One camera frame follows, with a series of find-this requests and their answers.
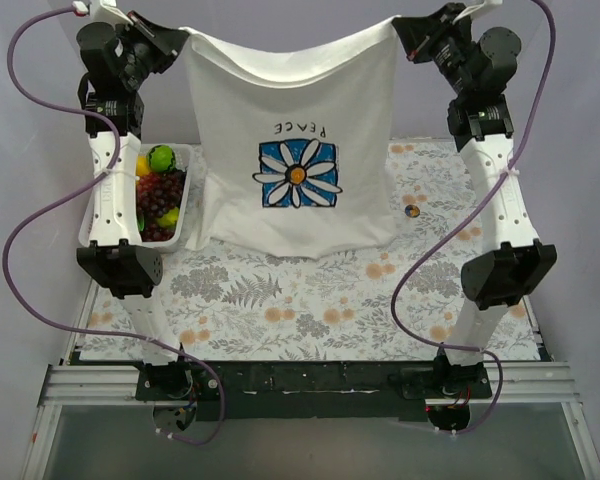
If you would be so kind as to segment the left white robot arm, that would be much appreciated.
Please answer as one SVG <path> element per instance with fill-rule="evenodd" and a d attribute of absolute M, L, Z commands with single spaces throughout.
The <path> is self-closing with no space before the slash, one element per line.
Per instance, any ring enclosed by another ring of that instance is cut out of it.
<path fill-rule="evenodd" d="M 78 98 L 98 181 L 88 244 L 78 249 L 77 260 L 130 314 L 134 333 L 144 339 L 141 360 L 152 366 L 176 361 L 180 343 L 157 290 L 161 255 L 143 245 L 137 224 L 136 163 L 144 113 L 139 89 L 175 62 L 187 38 L 186 32 L 134 11 L 115 23 L 94 21 L 76 36 L 86 67 Z"/>

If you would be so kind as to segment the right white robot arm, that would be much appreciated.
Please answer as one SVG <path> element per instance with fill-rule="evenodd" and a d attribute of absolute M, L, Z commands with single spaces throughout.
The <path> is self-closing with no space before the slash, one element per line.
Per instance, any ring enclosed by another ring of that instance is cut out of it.
<path fill-rule="evenodd" d="M 448 3 L 429 16 L 392 21 L 407 59 L 434 63 L 456 94 L 448 129 L 479 201 L 474 215 L 482 225 L 483 252 L 462 266 L 460 314 L 424 375 L 449 398 L 482 380 L 496 326 L 557 261 L 556 248 L 543 243 L 532 225 L 515 168 L 523 147 L 514 142 L 505 89 L 517 71 L 522 42 L 505 27 L 472 37 L 473 18 L 497 5 Z"/>

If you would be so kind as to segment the white t-shirt with flower print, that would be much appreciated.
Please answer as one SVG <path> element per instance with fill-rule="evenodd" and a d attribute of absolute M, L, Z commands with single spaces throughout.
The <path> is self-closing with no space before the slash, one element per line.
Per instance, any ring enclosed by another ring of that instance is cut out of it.
<path fill-rule="evenodd" d="M 189 31 L 206 164 L 187 246 L 317 259 L 395 236 L 386 170 L 398 39 L 390 20 L 273 53 Z"/>

